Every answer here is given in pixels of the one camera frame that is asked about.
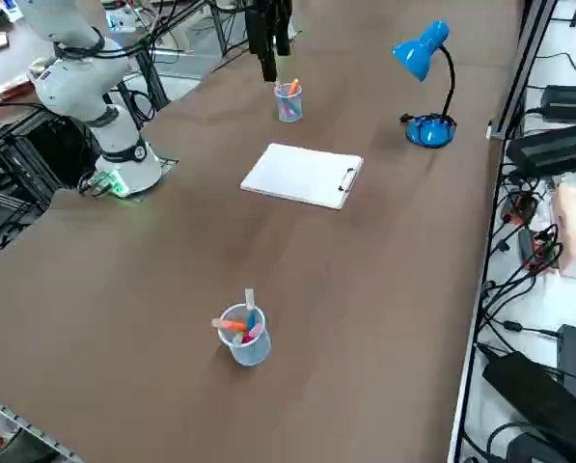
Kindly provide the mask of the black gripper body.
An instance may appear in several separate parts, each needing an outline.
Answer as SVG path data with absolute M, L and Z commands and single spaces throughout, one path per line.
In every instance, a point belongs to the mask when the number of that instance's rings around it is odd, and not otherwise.
M 275 14 L 278 17 L 291 18 L 291 0 L 248 0 L 246 7 L 253 12 L 260 14 Z

